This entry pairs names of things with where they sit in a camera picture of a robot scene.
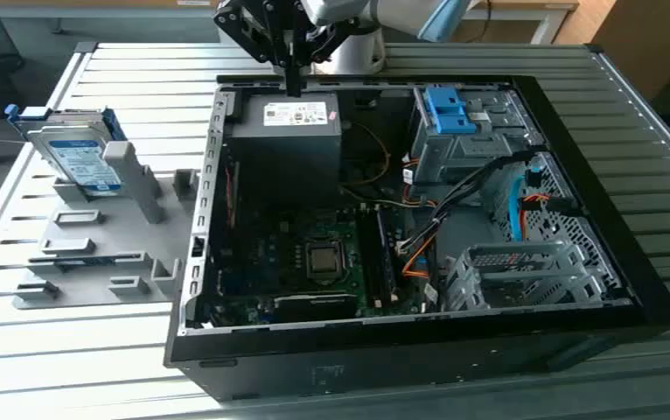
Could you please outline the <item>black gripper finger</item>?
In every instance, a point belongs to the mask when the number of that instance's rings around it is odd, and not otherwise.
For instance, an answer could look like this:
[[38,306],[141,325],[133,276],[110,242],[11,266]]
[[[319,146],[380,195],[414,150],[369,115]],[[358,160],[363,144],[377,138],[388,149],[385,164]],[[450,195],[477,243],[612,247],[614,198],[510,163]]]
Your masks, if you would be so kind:
[[298,18],[294,25],[294,96],[301,97],[306,81],[302,70],[313,63],[325,62],[337,48],[359,29],[359,18],[353,17],[325,27],[319,34],[313,33],[314,25]]
[[286,41],[291,1],[222,1],[214,22],[259,63],[269,62],[285,77],[286,93],[294,96],[294,58]]

